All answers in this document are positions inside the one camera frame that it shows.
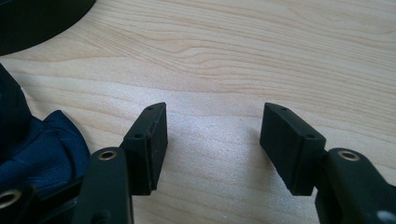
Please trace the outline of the black round object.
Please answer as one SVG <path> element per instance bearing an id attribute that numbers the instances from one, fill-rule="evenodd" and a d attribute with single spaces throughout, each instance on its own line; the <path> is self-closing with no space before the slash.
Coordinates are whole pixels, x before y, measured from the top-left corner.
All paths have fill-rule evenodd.
<path id="1" fill-rule="evenodd" d="M 96 0 L 0 0 L 0 56 L 29 49 L 65 31 Z"/>

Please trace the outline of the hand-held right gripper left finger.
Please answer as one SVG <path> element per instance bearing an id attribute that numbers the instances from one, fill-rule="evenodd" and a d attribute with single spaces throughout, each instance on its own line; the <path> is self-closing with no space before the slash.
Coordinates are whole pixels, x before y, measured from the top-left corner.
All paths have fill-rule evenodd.
<path id="1" fill-rule="evenodd" d="M 72 224 L 134 224 L 133 197 L 157 188 L 167 144 L 166 104 L 150 105 L 119 146 L 91 155 Z"/>

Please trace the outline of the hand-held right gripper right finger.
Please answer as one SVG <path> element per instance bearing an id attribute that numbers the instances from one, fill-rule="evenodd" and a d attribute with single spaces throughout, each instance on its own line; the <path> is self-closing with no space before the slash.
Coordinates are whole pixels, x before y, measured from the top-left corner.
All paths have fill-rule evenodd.
<path id="1" fill-rule="evenodd" d="M 288 108 L 264 105 L 260 145 L 292 195 L 318 192 L 321 224 L 396 224 L 396 187 L 364 155 L 325 144 Z"/>

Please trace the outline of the dark blue cloth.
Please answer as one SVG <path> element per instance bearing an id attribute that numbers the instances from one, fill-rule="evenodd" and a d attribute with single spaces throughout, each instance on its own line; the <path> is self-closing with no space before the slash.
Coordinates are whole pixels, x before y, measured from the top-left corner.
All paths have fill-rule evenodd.
<path id="1" fill-rule="evenodd" d="M 90 152 L 60 110 L 34 117 L 19 83 L 0 64 L 0 188 L 51 192 L 86 174 Z"/>

